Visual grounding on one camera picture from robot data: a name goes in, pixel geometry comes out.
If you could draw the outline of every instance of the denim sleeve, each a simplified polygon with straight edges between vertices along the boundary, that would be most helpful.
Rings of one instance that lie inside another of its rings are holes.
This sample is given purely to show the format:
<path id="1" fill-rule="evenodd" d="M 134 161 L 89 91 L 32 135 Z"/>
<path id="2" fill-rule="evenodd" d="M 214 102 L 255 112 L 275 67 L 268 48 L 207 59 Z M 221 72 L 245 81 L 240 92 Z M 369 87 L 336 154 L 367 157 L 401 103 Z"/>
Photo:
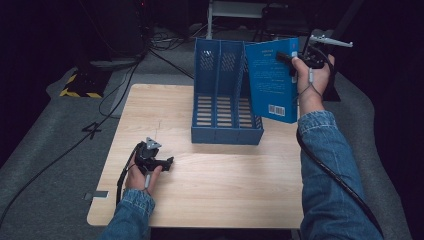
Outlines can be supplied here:
<path id="1" fill-rule="evenodd" d="M 115 214 L 99 239 L 148 239 L 155 201 L 147 193 L 126 189 Z"/>
<path id="2" fill-rule="evenodd" d="M 364 191 L 352 150 L 328 111 L 305 114 L 298 121 L 306 146 L 362 199 Z M 302 239 L 382 239 L 359 205 L 301 151 Z"/>

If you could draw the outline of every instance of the hand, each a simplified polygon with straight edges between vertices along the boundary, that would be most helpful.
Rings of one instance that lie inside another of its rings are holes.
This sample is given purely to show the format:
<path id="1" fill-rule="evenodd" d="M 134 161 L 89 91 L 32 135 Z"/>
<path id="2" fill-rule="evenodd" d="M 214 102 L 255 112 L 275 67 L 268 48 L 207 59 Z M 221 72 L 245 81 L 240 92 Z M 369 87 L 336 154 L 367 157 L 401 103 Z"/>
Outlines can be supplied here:
<path id="1" fill-rule="evenodd" d="M 128 165 L 130 169 L 128 170 L 128 177 L 125 181 L 125 187 L 131 189 L 138 189 L 141 191 L 147 190 L 147 193 L 152 194 L 155 188 L 157 179 L 159 178 L 160 173 L 162 172 L 162 166 L 157 166 L 155 170 L 151 173 L 149 187 L 146 189 L 144 187 L 146 183 L 146 177 L 135 165 L 135 156 L 131 158 L 130 164 Z"/>
<path id="2" fill-rule="evenodd" d="M 328 55 L 328 59 L 334 66 L 334 57 Z M 300 116 L 309 112 L 324 110 L 322 94 L 330 78 L 328 64 L 326 63 L 322 69 L 312 69 L 313 82 L 311 86 L 309 83 L 309 67 L 297 57 L 292 59 L 292 63 L 298 74 L 297 91 L 299 93 Z"/>
<path id="3" fill-rule="evenodd" d="M 328 59 L 334 66 L 334 57 L 332 55 L 328 55 Z M 292 59 L 292 63 L 298 73 L 297 91 L 301 93 L 309 86 L 309 67 L 306 66 L 306 64 L 298 57 L 294 57 Z M 322 96 L 330 78 L 330 68 L 326 63 L 322 69 L 312 69 L 312 72 L 314 76 L 313 86 Z"/>

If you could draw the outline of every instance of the black cable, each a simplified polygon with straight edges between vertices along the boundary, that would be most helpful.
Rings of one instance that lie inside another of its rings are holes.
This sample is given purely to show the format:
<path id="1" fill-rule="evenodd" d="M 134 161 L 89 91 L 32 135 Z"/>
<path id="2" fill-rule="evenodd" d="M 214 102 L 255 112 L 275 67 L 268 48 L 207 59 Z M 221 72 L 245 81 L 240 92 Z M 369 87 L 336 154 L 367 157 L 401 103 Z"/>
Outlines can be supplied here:
<path id="1" fill-rule="evenodd" d="M 130 78 L 128 80 L 127 83 L 127 87 L 125 88 L 124 93 L 128 90 L 128 87 L 130 85 L 132 76 L 134 74 L 135 69 L 138 67 L 138 65 L 140 64 L 141 61 L 139 61 L 137 63 L 137 65 L 133 68 Z M 81 138 L 76 144 L 74 144 L 71 148 L 69 148 L 68 150 L 66 150 L 62 155 L 60 155 L 59 157 L 57 157 L 55 160 L 53 160 L 50 164 L 48 164 L 46 167 L 44 167 L 40 172 L 38 172 L 34 177 L 32 177 L 19 191 L 18 193 L 15 194 L 15 196 L 12 198 L 12 200 L 7 204 L 6 208 L 3 210 L 2 216 L 0 218 L 0 229 L 1 226 L 3 224 L 3 221 L 6 217 L 7 212 L 9 211 L 10 207 L 12 206 L 12 204 L 15 202 L 15 200 L 19 197 L 19 195 L 21 195 L 21 193 L 32 183 L 34 182 L 43 172 L 45 172 L 48 168 L 50 168 L 52 165 L 54 165 L 55 163 L 57 163 L 59 160 L 61 160 L 64 156 L 66 156 L 68 153 L 70 153 L 72 150 L 74 150 L 76 147 L 78 147 L 78 145 L 80 145 L 85 139 L 87 139 L 89 136 L 91 136 L 91 134 L 93 132 L 95 132 L 107 119 L 110 118 L 110 116 L 113 114 L 113 112 L 115 112 L 115 110 L 118 108 L 119 104 L 122 102 L 122 100 L 124 99 L 125 94 L 122 95 L 121 99 L 119 100 L 118 104 L 116 104 L 116 106 L 112 109 L 112 111 L 98 124 L 95 125 L 93 130 L 91 130 L 89 133 L 87 133 L 83 138 Z"/>
<path id="2" fill-rule="evenodd" d="M 328 68 L 330 69 L 330 77 L 328 79 L 328 84 L 324 93 L 322 94 L 322 97 L 325 101 L 327 100 L 328 94 L 331 93 L 331 91 L 334 91 L 334 84 L 336 81 L 336 69 L 334 68 L 334 65 L 330 62 L 330 59 L 328 59 L 328 56 L 321 49 L 312 45 L 310 45 L 309 48 L 311 48 L 315 53 L 321 55 L 322 59 L 324 59 L 324 62 L 327 63 Z"/>
<path id="3" fill-rule="evenodd" d="M 140 144 L 137 144 L 134 147 L 134 150 L 131 152 L 130 157 L 127 160 L 127 163 L 125 164 L 124 168 L 122 169 L 121 175 L 119 176 L 116 190 L 116 205 L 121 201 L 121 192 L 122 192 L 122 185 L 124 184 L 125 176 L 127 175 L 127 172 L 129 170 L 128 166 L 130 165 L 131 158 L 134 156 L 134 154 L 137 152 L 137 150 L 140 148 Z"/>
<path id="4" fill-rule="evenodd" d="M 102 100 L 102 102 L 99 104 L 99 113 L 100 113 L 100 115 L 102 115 L 102 116 L 107 116 L 107 114 L 105 114 L 105 113 L 103 113 L 102 112 L 102 109 L 101 109 L 101 107 L 102 107 L 102 104 L 104 103 L 104 101 L 108 98 L 108 97 L 110 97 L 114 92 L 116 92 L 122 85 L 124 85 L 124 83 L 127 81 L 127 75 L 128 75 L 128 73 L 131 71 L 131 69 L 132 68 L 129 68 L 128 69 L 128 71 L 127 71 L 127 73 L 125 73 L 125 77 L 124 77 L 124 81 L 122 81 L 122 83 L 121 84 L 119 84 L 115 89 L 113 89 L 113 91 L 112 92 L 110 92 L 106 97 L 104 97 L 103 98 L 103 100 Z M 112 117 L 112 116 L 110 116 L 110 118 L 113 118 L 113 119 L 120 119 L 120 117 Z"/>
<path id="5" fill-rule="evenodd" d="M 169 60 L 165 59 L 164 57 L 162 57 L 162 56 L 160 56 L 159 54 L 155 53 L 155 52 L 154 52 L 153 50 L 151 50 L 151 49 L 149 49 L 149 52 L 150 52 L 151 54 L 153 54 L 153 56 L 155 56 L 155 57 L 157 57 L 157 58 L 159 58 L 159 59 L 161 59 L 161 60 L 165 61 L 165 62 L 166 62 L 166 63 L 168 63 L 169 65 L 173 66 L 174 68 L 176 68 L 177 70 L 179 70 L 180 72 L 182 72 L 183 74 L 185 74 L 186 76 L 188 76 L 189 78 L 194 79 L 194 76 L 193 76 L 191 73 L 189 73 L 189 72 L 187 72 L 186 70 L 184 70 L 183 68 L 181 68 L 181 67 L 179 67 L 179 66 L 177 66 L 177 65 L 173 64 L 171 61 L 169 61 Z"/>
<path id="6" fill-rule="evenodd" d="M 309 34 L 308 34 L 308 36 L 306 37 L 305 45 L 303 46 L 303 49 L 302 49 L 302 54 L 306 53 L 306 51 L 307 51 L 307 49 L 308 49 L 308 46 L 309 46 L 309 39 L 311 38 L 311 34 L 312 34 L 312 33 L 309 33 Z"/>
<path id="7" fill-rule="evenodd" d="M 204 33 L 204 35 L 202 34 L 201 36 L 199 36 L 199 37 L 201 37 L 201 38 L 206 38 L 206 35 L 207 35 L 207 29 L 208 29 L 208 24 L 206 23 L 206 24 L 202 24 L 202 26 L 201 27 L 199 27 L 199 29 L 197 29 L 197 30 L 193 30 L 191 33 L 190 33 L 190 35 L 191 35 L 191 37 L 190 38 L 197 38 L 197 34 L 199 34 L 199 33 Z"/>
<path id="8" fill-rule="evenodd" d="M 337 184 L 340 185 L 340 187 L 349 196 L 352 197 L 352 199 L 358 204 L 358 206 L 362 209 L 362 211 L 365 213 L 371 223 L 374 224 L 378 232 L 384 238 L 383 230 L 381 229 L 377 218 L 374 216 L 368 205 L 361 199 L 360 196 L 358 196 L 358 194 L 351 187 L 349 187 L 349 185 L 347 185 L 336 173 L 334 173 L 327 165 L 325 165 L 325 163 L 323 163 L 317 156 L 315 156 L 315 154 L 312 153 L 312 151 L 303 142 L 302 137 L 300 136 L 299 129 L 296 131 L 296 139 L 302 150 L 318 165 L 318 167 L 320 167 L 325 173 L 327 173 Z"/>
<path id="9" fill-rule="evenodd" d="M 108 66 L 108 67 L 100 67 L 100 66 L 95 66 L 101 70 L 105 70 L 105 71 L 113 71 L 113 70 L 119 70 L 122 68 L 127 68 L 127 67 L 131 67 L 134 66 L 135 64 L 137 64 L 137 62 L 141 61 L 144 57 L 144 55 L 146 54 L 146 48 L 144 48 L 140 53 L 135 54 L 135 55 L 127 55 L 124 53 L 121 53 L 117 50 L 115 50 L 112 46 L 110 46 L 110 44 L 106 41 L 106 39 L 103 37 L 103 35 L 101 34 L 101 32 L 99 31 L 99 29 L 97 28 L 93 18 L 90 16 L 87 8 L 84 6 L 84 4 L 81 2 L 81 0 L 78 0 L 80 6 L 83 8 L 84 13 L 86 14 L 86 16 L 88 17 L 88 19 L 90 20 L 92 26 L 94 27 L 94 30 L 96 31 L 97 35 L 99 36 L 99 38 L 102 40 L 102 42 L 106 45 L 106 47 L 114 52 L 117 55 L 120 55 L 122 57 L 128 57 L 128 58 L 133 58 L 134 61 L 131 63 L 124 63 L 124 64 L 116 64 L 114 66 Z"/>
<path id="10" fill-rule="evenodd" d="M 177 37 L 169 38 L 168 34 L 165 32 L 159 32 L 156 33 L 152 39 L 151 39 L 151 49 L 157 50 L 157 51 L 166 51 L 166 50 L 174 50 L 181 46 L 184 43 L 188 43 L 186 39 L 180 39 Z M 167 46 L 159 46 L 159 44 L 167 43 Z"/>

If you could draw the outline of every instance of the jacket cuff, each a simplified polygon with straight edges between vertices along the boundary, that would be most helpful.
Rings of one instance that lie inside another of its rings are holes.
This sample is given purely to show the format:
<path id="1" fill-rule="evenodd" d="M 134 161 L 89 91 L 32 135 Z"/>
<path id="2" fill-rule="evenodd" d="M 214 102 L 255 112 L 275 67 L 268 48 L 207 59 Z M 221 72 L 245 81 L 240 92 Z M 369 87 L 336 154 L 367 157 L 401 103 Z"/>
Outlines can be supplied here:
<path id="1" fill-rule="evenodd" d="M 334 127 L 337 128 L 336 120 L 333 113 L 320 110 L 307 113 L 298 120 L 300 134 L 303 135 L 307 131 L 317 127 Z"/>
<path id="2" fill-rule="evenodd" d="M 146 212 L 150 217 L 155 209 L 155 200 L 144 191 L 138 189 L 125 189 L 122 197 L 123 202 L 127 202 L 136 207 L 140 212 Z"/>

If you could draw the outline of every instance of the blue book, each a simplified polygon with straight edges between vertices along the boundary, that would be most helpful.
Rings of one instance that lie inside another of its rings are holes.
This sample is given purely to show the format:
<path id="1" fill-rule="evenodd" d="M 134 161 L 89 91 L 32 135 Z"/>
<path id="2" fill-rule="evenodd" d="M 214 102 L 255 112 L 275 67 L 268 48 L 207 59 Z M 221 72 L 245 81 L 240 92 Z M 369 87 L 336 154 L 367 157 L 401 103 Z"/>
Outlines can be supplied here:
<path id="1" fill-rule="evenodd" d="M 297 56 L 298 38 L 245 45 L 255 115 L 286 123 L 297 121 L 297 79 L 276 53 Z"/>

